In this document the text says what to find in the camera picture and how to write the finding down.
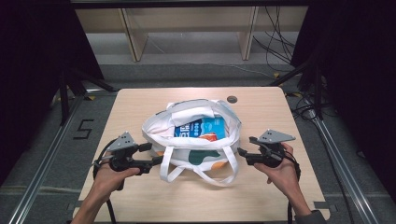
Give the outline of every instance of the wooden table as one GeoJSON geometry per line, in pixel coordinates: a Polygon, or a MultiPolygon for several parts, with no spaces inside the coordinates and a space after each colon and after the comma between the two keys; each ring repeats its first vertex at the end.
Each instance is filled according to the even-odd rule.
{"type": "MultiPolygon", "coordinates": [[[[314,202],[325,202],[303,141],[290,113],[283,91],[278,87],[238,88],[169,88],[121,90],[113,105],[95,158],[105,145],[125,131],[137,144],[145,143],[141,126],[151,115],[166,108],[167,103],[190,99],[220,99],[237,97],[230,104],[242,121],[241,147],[257,153],[258,147],[249,143],[250,136],[260,136],[273,129],[296,137],[289,142],[301,165],[300,180],[303,194],[311,209],[314,202]]],[[[148,175],[133,176],[125,181],[123,191],[111,195],[114,212],[119,222],[254,222],[287,219],[286,197],[274,186],[267,185],[265,174],[248,166],[236,155],[239,173],[230,187],[207,184],[191,171],[184,171],[173,183],[160,179],[160,166],[148,175]]],[[[148,152],[134,154],[135,159],[150,159],[148,152]]],[[[227,175],[229,168],[213,173],[227,175]]],[[[89,172],[79,199],[82,201],[92,185],[89,172]]],[[[328,209],[321,210],[326,219],[328,209]]],[[[102,206],[96,221],[109,221],[106,205],[102,206]]]]}

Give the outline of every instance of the tote bag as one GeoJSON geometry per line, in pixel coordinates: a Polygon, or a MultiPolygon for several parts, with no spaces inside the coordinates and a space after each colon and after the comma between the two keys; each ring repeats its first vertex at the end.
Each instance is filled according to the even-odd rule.
{"type": "Polygon", "coordinates": [[[234,154],[239,147],[240,128],[241,121],[227,103],[199,99],[169,104],[166,110],[145,121],[142,133],[152,144],[152,156],[163,155],[162,180],[172,182],[184,170],[191,170],[208,183],[225,187],[233,182],[238,173],[234,154]],[[221,123],[224,133],[219,135],[223,136],[213,136],[217,133],[211,133],[210,129],[221,123]],[[209,133],[202,133],[204,130],[209,130],[209,133]],[[232,174],[228,177],[218,179],[205,173],[219,169],[227,162],[232,168],[232,174]],[[170,164],[176,166],[171,172],[170,164]]]}

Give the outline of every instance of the human arm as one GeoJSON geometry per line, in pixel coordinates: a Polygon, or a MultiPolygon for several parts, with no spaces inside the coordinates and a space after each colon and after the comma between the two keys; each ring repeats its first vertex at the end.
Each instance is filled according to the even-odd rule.
{"type": "MultiPolygon", "coordinates": [[[[293,148],[288,144],[282,143],[282,147],[286,149],[287,155],[293,154],[293,148]]],[[[268,167],[262,163],[255,163],[254,167],[268,176],[268,184],[274,183],[275,186],[288,198],[296,215],[297,223],[310,223],[309,218],[321,215],[317,213],[313,214],[309,209],[300,189],[294,163],[292,161],[283,160],[276,168],[268,167]]],[[[321,216],[321,219],[315,220],[320,221],[316,223],[326,223],[323,216],[321,216]]]]}
{"type": "Polygon", "coordinates": [[[137,175],[139,172],[139,168],[116,172],[110,168],[108,163],[103,163],[94,179],[90,192],[73,218],[72,224],[93,223],[102,204],[107,202],[111,193],[120,186],[122,180],[137,175]]]}

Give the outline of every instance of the white bag strap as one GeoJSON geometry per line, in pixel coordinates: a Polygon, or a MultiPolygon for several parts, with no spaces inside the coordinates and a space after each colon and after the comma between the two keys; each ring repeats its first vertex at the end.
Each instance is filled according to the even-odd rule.
{"type": "Polygon", "coordinates": [[[220,186],[220,187],[226,187],[228,186],[233,180],[236,178],[236,175],[238,174],[238,162],[236,161],[236,157],[233,153],[233,150],[230,147],[224,147],[223,148],[224,153],[231,165],[231,168],[233,169],[233,173],[222,179],[222,180],[216,180],[205,174],[203,171],[201,171],[197,166],[193,165],[181,165],[177,166],[170,174],[169,173],[169,164],[171,161],[172,153],[174,151],[173,147],[167,147],[165,152],[163,153],[163,162],[161,163],[161,170],[160,170],[160,177],[161,180],[164,180],[168,183],[174,181],[186,168],[192,168],[192,170],[198,174],[202,179],[207,181],[208,183],[215,185],[215,186],[220,186]]]}

